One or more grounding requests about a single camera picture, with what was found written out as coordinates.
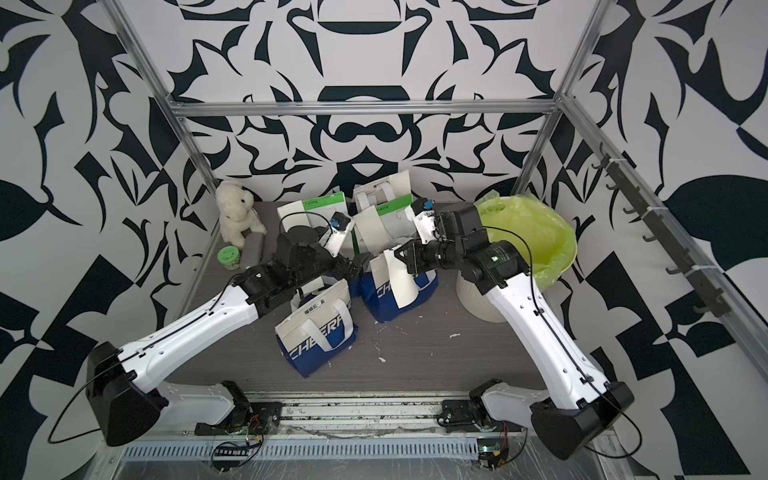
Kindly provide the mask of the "blue white takeout bag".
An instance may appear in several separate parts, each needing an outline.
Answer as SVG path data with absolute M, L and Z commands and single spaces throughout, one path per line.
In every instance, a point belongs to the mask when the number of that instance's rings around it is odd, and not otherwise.
M 348 282 L 316 278 L 290 306 L 291 314 L 275 326 L 275 335 L 286 361 L 308 378 L 356 339 Z
M 359 293 L 374 319 L 387 323 L 429 300 L 438 284 L 435 270 L 413 276 L 394 250 L 386 249 L 371 259 L 359 280 Z
M 378 206 L 412 193 L 407 171 L 391 174 L 353 189 L 353 200 L 359 211 Z

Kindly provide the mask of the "white receipt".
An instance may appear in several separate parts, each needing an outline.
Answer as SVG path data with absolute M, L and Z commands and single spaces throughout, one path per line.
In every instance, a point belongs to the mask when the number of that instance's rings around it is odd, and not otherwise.
M 291 228 L 295 226 L 311 225 L 301 200 L 287 203 L 278 207 L 277 214 L 280 220 L 281 232 L 287 233 Z
M 354 217 L 356 227 L 367 251 L 379 255 L 387 248 L 392 237 L 383 225 L 375 206 L 369 206 Z
M 407 273 L 404 264 L 394 257 L 394 249 L 384 250 L 383 254 L 396 304 L 399 308 L 405 308 L 418 298 L 419 287 L 414 277 Z

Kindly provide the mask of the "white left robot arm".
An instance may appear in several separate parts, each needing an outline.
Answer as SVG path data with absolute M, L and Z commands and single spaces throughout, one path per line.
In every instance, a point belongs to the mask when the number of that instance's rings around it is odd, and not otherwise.
M 160 424 L 196 423 L 228 433 L 246 426 L 254 413 L 235 382 L 179 385 L 168 376 L 288 303 L 312 281 L 354 279 L 360 263 L 340 253 L 352 230 L 336 220 L 326 229 L 291 227 L 279 234 L 271 260 L 235 274 L 212 300 L 139 340 L 95 347 L 88 356 L 85 395 L 106 444 L 128 444 Z

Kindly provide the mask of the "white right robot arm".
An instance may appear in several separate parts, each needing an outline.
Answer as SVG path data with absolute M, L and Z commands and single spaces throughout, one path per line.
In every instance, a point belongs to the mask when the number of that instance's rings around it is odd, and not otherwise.
M 435 211 L 431 201 L 417 199 L 406 216 L 418 235 L 392 252 L 394 294 L 404 292 L 409 277 L 459 272 L 511 326 L 545 383 L 542 390 L 497 380 L 482 384 L 470 393 L 473 424 L 518 425 L 567 460 L 625 416 L 633 393 L 609 380 L 559 322 L 536 284 L 529 246 L 491 241 L 473 205 Z

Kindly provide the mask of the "green white right takeout bag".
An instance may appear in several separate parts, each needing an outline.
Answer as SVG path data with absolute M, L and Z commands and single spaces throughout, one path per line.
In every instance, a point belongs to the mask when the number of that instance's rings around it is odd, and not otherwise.
M 378 255 L 413 237 L 416 227 L 406 215 L 413 200 L 412 194 L 406 194 L 381 205 L 369 206 L 355 215 L 354 232 L 359 252 Z

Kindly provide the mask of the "green white takeout bag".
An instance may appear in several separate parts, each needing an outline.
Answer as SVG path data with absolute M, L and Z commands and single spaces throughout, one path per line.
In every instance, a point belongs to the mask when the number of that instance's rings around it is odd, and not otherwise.
M 348 215 L 346 198 L 343 192 L 336 192 L 329 195 L 301 200 L 305 207 L 305 212 L 311 223 L 310 227 L 320 227 L 325 230 L 329 221 L 335 212 L 343 212 Z
M 359 252 L 378 255 L 413 237 L 416 227 L 406 215 L 413 200 L 412 194 L 406 194 L 381 205 L 369 206 L 355 215 L 354 232 Z

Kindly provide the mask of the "blue white front takeout bag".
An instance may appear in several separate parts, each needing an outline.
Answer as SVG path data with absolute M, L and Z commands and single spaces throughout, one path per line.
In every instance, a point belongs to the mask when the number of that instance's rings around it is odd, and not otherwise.
M 348 282 L 316 278 L 290 306 L 291 314 L 275 326 L 275 335 L 286 361 L 308 378 L 356 339 Z

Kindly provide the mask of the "green white left takeout bag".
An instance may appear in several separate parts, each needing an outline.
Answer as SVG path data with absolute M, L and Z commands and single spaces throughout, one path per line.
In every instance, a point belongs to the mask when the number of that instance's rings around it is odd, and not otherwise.
M 329 221 L 335 212 L 343 212 L 348 215 L 346 198 L 343 192 L 336 192 L 329 195 L 301 200 L 305 207 L 305 212 L 311 223 L 310 227 L 320 227 L 325 230 Z

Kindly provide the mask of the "white receipt on green bag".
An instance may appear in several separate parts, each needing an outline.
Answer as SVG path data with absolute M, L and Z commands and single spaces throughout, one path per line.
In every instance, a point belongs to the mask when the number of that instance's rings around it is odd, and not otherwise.
M 383 225 L 375 206 L 369 206 L 354 217 L 356 227 L 367 251 L 379 255 L 387 248 L 392 237 Z

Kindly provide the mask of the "cream ribbed trash bin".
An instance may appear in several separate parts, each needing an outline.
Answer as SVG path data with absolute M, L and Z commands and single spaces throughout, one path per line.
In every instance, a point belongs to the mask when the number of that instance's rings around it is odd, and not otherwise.
M 475 318 L 493 324 L 506 322 L 502 313 L 480 294 L 473 283 L 464 279 L 460 272 L 456 278 L 456 295 L 460 304 Z

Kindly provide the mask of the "grey felt pouch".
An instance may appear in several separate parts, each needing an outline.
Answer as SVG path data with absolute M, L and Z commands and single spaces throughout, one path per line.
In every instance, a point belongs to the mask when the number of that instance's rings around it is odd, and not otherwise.
M 261 263 L 264 250 L 264 239 L 265 235 L 259 232 L 251 232 L 245 236 L 245 242 L 241 249 L 240 256 L 240 268 L 243 271 Z

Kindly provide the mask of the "green round lid jar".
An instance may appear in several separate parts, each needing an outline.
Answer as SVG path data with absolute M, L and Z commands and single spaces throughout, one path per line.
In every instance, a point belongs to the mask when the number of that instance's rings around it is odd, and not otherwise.
M 221 248 L 216 258 L 226 270 L 234 271 L 240 268 L 241 252 L 236 246 L 228 245 Z

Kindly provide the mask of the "white plush bear toy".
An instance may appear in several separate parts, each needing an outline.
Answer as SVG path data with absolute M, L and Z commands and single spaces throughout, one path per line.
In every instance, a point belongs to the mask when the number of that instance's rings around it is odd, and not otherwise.
M 222 181 L 215 191 L 215 200 L 219 209 L 220 234 L 225 242 L 242 250 L 248 232 L 267 234 L 254 209 L 253 194 L 241 183 Z

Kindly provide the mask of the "green plastic bin liner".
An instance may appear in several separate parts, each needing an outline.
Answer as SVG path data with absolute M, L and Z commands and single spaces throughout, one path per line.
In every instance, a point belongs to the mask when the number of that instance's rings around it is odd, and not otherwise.
M 474 206 L 491 242 L 506 240 L 533 260 L 540 290 L 552 286 L 577 256 L 575 230 L 555 210 L 531 195 L 500 196 L 491 191 Z

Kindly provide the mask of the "grey wall hook rail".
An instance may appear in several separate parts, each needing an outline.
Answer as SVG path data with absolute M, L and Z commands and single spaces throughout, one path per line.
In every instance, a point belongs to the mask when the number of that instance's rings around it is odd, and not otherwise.
M 656 242 L 673 262 L 666 269 L 669 275 L 681 275 L 698 295 L 694 311 L 711 313 L 716 317 L 738 315 L 743 310 L 743 298 L 713 261 L 694 242 L 692 236 L 675 218 L 659 197 L 633 168 L 631 162 L 615 156 L 604 143 L 599 144 L 599 163 L 611 179 L 610 190 L 620 191 L 630 206 L 624 212 L 642 221 L 650 234 L 646 242 Z

